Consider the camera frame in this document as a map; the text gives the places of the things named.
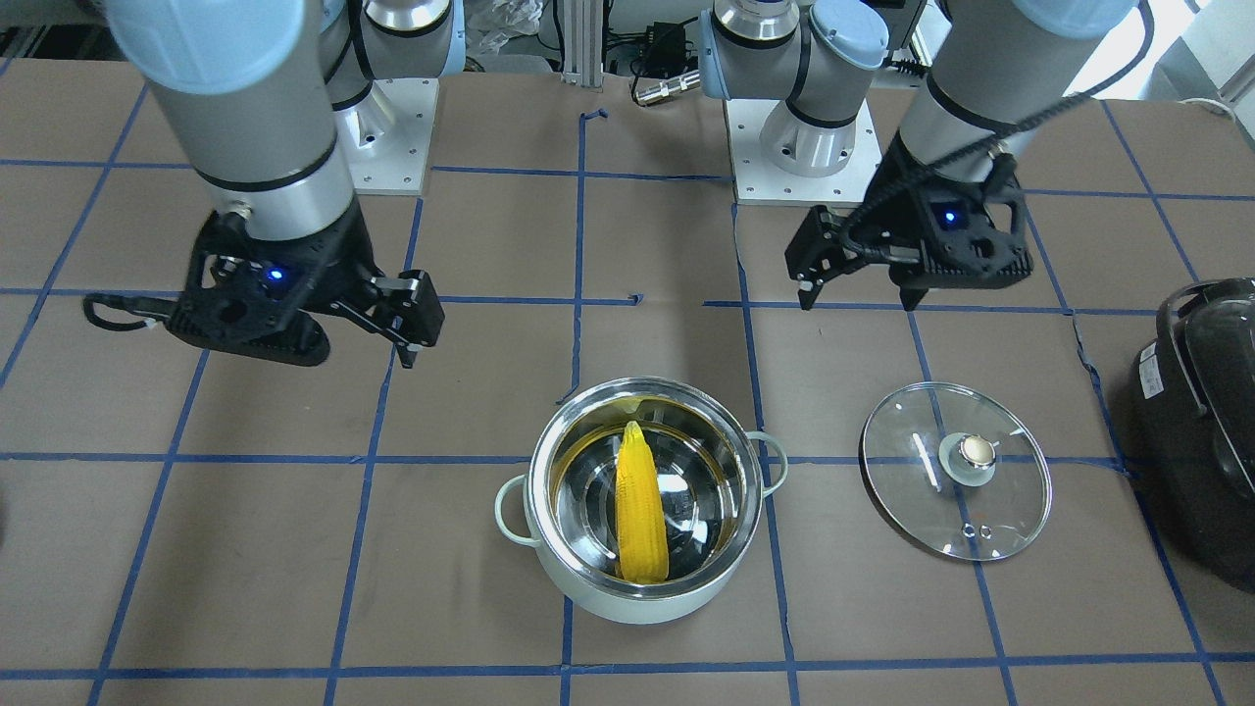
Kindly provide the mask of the second white arm base plate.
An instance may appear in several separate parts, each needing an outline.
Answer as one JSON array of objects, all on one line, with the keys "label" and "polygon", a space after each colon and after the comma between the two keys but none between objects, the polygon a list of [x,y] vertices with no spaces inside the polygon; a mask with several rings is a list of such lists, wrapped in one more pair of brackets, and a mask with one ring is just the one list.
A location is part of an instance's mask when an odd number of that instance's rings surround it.
[{"label": "second white arm base plate", "polygon": [[804,124],[781,100],[728,100],[725,118],[738,204],[852,209],[881,162],[866,103],[838,128]]}]

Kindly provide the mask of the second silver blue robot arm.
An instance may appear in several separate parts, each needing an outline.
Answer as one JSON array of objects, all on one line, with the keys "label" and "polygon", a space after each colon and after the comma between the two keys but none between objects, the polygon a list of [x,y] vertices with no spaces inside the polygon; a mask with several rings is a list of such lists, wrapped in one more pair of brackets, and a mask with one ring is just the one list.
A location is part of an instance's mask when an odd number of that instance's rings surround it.
[{"label": "second silver blue robot arm", "polygon": [[[1019,153],[1045,122],[1091,100],[1127,68],[1071,92],[1130,14],[1148,51],[1145,1],[944,1],[950,30],[852,213],[814,204],[784,247],[802,308],[826,283],[885,267],[902,308],[936,288],[996,290],[1032,276]],[[776,103],[759,142],[797,176],[841,171],[890,31],[862,1],[717,1],[697,20],[703,92]]]}]

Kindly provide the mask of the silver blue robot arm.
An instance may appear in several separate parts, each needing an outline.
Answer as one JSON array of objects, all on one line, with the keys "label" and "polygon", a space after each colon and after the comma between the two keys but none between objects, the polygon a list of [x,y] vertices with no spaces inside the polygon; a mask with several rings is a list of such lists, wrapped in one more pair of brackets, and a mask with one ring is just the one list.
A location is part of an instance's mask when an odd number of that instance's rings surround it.
[{"label": "silver blue robot arm", "polygon": [[178,298],[88,293],[87,321],[163,326],[193,347],[321,365],[319,316],[393,345],[403,367],[444,322],[425,270],[376,267],[354,155],[402,149],[379,85],[466,66],[462,1],[102,1],[212,209]]}]

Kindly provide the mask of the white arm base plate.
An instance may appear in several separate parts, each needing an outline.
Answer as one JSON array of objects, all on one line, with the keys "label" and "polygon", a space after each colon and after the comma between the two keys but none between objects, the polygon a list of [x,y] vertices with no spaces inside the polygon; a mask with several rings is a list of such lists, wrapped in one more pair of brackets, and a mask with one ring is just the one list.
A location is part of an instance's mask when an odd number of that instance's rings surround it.
[{"label": "white arm base plate", "polygon": [[434,76],[399,76],[335,113],[360,196],[422,196],[438,97]]}]

